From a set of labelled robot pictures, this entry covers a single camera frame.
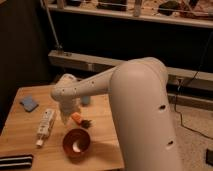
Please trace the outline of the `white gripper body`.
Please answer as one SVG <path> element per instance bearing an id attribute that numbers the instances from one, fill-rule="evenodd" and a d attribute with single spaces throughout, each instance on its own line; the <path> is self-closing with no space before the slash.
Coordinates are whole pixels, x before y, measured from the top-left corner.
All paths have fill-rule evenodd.
<path id="1" fill-rule="evenodd" d="M 67 124 L 69 117 L 75 113 L 80 111 L 79 103 L 77 99 L 74 100 L 62 100 L 59 103 L 60 116 L 64 125 Z"/>

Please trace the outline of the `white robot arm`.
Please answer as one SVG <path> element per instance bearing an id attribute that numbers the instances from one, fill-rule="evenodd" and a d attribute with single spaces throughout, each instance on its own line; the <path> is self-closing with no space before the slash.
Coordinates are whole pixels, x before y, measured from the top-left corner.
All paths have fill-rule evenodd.
<path id="1" fill-rule="evenodd" d="M 74 98 L 107 94 L 125 171 L 183 171 L 166 84 L 166 66 L 146 57 L 79 82 L 63 76 L 51 92 L 64 114 Z"/>

